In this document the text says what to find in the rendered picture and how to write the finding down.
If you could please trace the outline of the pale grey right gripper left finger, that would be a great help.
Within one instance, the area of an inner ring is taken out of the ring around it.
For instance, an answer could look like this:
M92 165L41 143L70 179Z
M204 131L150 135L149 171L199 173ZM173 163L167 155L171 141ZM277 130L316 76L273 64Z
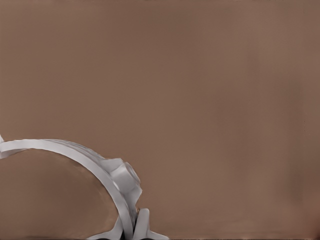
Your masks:
M88 237L86 240L120 240L124 229L120 217L117 218L114 227L106 232L98 233Z

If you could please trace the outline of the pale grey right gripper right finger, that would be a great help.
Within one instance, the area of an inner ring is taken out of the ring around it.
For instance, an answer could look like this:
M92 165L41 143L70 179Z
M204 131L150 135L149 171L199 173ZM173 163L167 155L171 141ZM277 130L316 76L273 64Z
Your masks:
M150 230L150 210L148 208L141 208L139 210L132 239L169 240L167 236Z

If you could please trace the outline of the grey drainage pipe clamp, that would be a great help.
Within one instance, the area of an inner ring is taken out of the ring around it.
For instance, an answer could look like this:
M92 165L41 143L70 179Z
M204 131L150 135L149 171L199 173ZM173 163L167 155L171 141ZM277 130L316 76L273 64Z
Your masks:
M121 158L106 159L81 144L61 139L21 139L4 141L0 136L0 159L29 150L45 150L63 155L89 170L111 196L120 217L126 239L134 235L142 194L141 181L132 166Z

